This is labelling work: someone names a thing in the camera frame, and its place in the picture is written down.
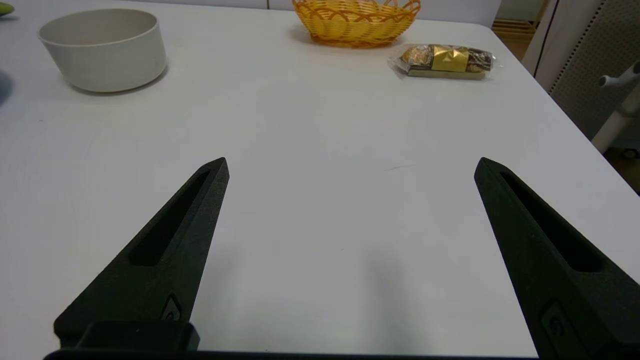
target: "white wall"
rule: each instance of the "white wall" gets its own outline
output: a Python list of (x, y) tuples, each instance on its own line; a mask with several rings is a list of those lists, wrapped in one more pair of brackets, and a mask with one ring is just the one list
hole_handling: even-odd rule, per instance
[(502, 0), (498, 19), (534, 21), (545, 0)]

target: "snack package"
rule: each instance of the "snack package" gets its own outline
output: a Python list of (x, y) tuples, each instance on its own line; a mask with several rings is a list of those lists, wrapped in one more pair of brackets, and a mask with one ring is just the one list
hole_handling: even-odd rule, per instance
[(493, 68), (495, 58), (488, 51), (471, 47), (411, 44), (389, 60), (409, 76), (481, 80)]

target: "gold foil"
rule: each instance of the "gold foil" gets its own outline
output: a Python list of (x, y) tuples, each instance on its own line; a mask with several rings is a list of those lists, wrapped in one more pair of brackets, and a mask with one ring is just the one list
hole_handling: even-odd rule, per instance
[(469, 49), (464, 46), (433, 46), (432, 70), (465, 72), (469, 62)]

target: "yellow basket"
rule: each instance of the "yellow basket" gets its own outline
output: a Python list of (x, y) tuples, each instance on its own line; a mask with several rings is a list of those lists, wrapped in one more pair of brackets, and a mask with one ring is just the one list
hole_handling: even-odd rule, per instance
[(420, 11), (420, 0), (291, 0), (311, 38), (342, 47), (376, 47), (404, 33)]

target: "perforated panel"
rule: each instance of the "perforated panel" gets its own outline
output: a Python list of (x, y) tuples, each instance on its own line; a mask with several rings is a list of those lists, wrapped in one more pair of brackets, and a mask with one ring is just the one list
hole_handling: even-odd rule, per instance
[(633, 88), (600, 88), (640, 60), (640, 1), (604, 0), (569, 56), (551, 97), (590, 139)]

